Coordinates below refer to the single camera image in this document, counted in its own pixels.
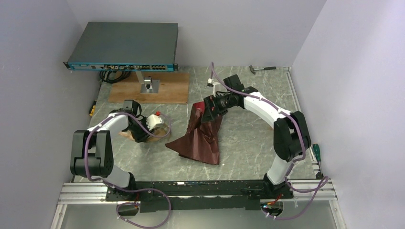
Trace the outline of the tan satin ribbon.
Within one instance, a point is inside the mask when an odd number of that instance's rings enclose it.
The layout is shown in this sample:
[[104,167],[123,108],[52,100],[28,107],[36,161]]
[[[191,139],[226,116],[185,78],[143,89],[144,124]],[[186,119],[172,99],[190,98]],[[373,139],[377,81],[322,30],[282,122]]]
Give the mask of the tan satin ribbon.
[[[165,138],[166,134],[168,134],[168,137],[170,137],[170,134],[168,133],[168,126],[166,124],[164,124],[163,127],[157,127],[151,130],[150,133],[152,133],[152,135],[150,135],[146,143],[159,141],[160,139]],[[131,133],[128,131],[128,128],[125,129],[124,131],[119,132],[118,134],[131,141],[134,141],[133,137],[131,136]]]

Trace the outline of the maroon paper bouquet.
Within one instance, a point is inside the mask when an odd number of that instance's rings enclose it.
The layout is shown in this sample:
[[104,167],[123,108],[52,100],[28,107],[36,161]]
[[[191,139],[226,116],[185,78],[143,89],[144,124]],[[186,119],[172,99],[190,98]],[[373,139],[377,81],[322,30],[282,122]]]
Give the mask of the maroon paper bouquet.
[[168,142],[165,146],[179,156],[206,164],[218,165],[220,162],[219,130],[222,117],[202,123],[204,102],[192,105],[192,110],[184,136]]

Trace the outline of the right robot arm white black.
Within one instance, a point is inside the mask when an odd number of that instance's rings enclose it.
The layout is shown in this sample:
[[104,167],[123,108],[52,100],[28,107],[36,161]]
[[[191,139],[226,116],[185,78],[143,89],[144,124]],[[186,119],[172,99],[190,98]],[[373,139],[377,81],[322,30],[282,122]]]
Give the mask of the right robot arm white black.
[[221,83],[226,91],[214,91],[205,97],[201,122],[206,123],[227,113],[229,108],[240,107],[264,120],[273,129],[273,149],[276,157],[264,175],[263,192],[275,198],[286,186],[293,164],[306,156],[311,139],[302,112],[291,112],[266,99],[256,88],[245,87],[232,75]]

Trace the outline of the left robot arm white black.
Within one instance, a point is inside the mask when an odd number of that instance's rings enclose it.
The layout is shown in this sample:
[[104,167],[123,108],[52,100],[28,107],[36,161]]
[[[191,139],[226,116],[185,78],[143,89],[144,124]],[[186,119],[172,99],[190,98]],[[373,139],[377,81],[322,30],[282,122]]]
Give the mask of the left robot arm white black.
[[135,142],[146,142],[151,132],[141,105],[125,100],[122,108],[110,112],[106,120],[87,130],[73,134],[70,171],[91,181],[102,180],[118,189],[124,200],[132,200],[137,186],[132,173],[115,166],[112,137],[120,132],[129,134]]

